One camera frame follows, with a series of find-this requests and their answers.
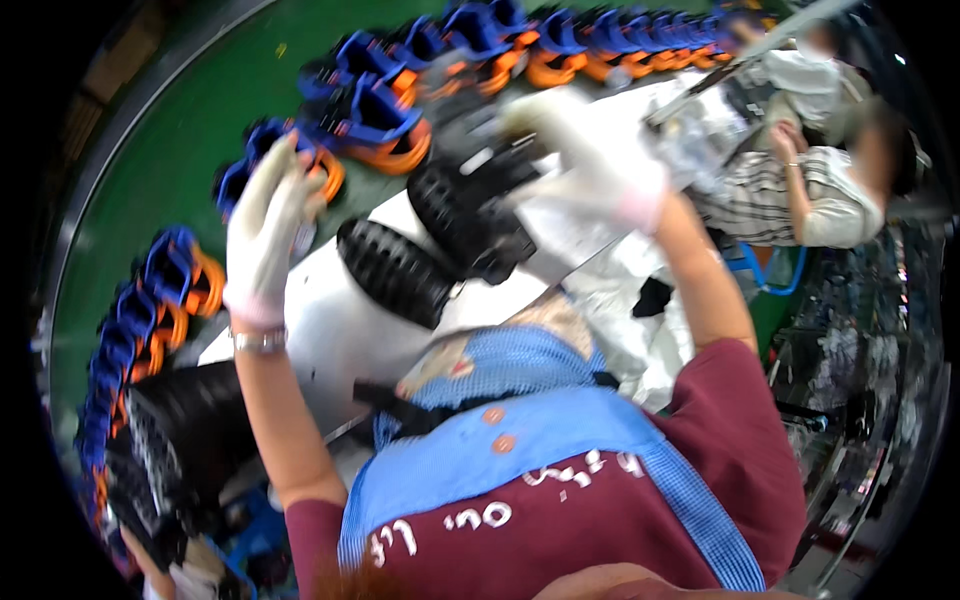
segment pink glove cuff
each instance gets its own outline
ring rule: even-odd
[[[283,327],[283,298],[279,301],[255,298],[228,282],[224,288],[224,306],[231,317],[242,319],[256,327]]]
[[[670,182],[666,169],[658,162],[650,161],[640,171],[645,173],[616,201],[613,217],[630,223],[644,235],[653,235],[660,224],[663,197]]]

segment hair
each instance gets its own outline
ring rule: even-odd
[[[891,191],[898,196],[910,193],[916,184],[917,147],[906,118],[887,103],[877,101],[867,113],[866,125],[880,133],[892,159]]]

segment blue stool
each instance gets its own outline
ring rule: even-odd
[[[797,266],[793,269],[793,277],[790,279],[790,284],[786,287],[771,287],[767,283],[767,269],[770,268],[770,265],[773,264],[774,259],[780,254],[782,248],[777,246],[774,248],[773,255],[770,256],[770,261],[767,263],[767,269],[760,267],[760,263],[756,261],[756,254],[754,250],[747,244],[743,242],[737,242],[736,246],[743,252],[743,258],[728,258],[727,259],[727,268],[731,271],[746,271],[751,270],[754,272],[754,279],[756,280],[756,285],[760,288],[761,292],[766,292],[767,294],[773,294],[774,296],[790,296],[797,289],[797,285],[800,283],[800,276],[804,274],[804,263],[806,262],[806,246],[800,246],[800,254],[797,256]]]

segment finger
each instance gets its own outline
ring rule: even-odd
[[[314,167],[306,176],[306,201],[303,206],[303,217],[307,221],[316,221],[317,217],[326,214],[326,205],[329,198],[323,189],[328,178],[327,172],[319,166]]]
[[[284,175],[276,186],[263,219],[263,228],[258,234],[268,248],[277,252],[286,252],[290,248],[303,218],[305,198],[306,179],[303,174],[294,170]]]
[[[260,160],[233,214],[230,217],[230,229],[247,239],[253,239],[263,227],[267,204],[274,195],[276,186],[292,165],[296,164],[294,151],[296,137],[291,133],[281,137]]]
[[[304,150],[297,153],[297,162],[305,171],[310,168],[310,165],[313,164],[315,157],[316,155],[312,150]]]

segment black plastic part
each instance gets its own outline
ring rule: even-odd
[[[247,142],[250,141],[250,136],[253,135],[253,130],[260,127],[266,122],[267,122],[267,117],[262,116],[262,117],[253,119],[247,127],[243,128],[243,133],[241,133],[241,139],[243,140],[244,146],[246,146]]]
[[[229,161],[221,162],[217,170],[213,172],[213,182],[210,184],[210,199],[213,200],[214,203],[216,203],[220,197],[220,186],[224,182],[224,177],[227,176],[227,169],[229,169],[232,164],[233,163]]]
[[[537,251],[523,224],[500,201],[505,191],[536,173],[528,174],[522,161],[506,156],[510,153],[494,155],[469,176],[441,157],[419,166],[407,180],[410,205],[461,278],[503,283]]]
[[[147,377],[130,386],[127,402],[153,418],[176,453],[182,481],[171,501],[189,496],[200,509],[219,508],[227,480],[256,455],[233,363]]]
[[[361,289],[402,319],[436,329],[456,278],[403,235],[374,221],[337,229],[337,252]]]
[[[147,473],[132,453],[128,426],[107,441],[105,460],[111,477],[107,502],[117,519],[162,572],[167,572],[171,563],[182,563],[187,536],[174,516],[156,513]]]

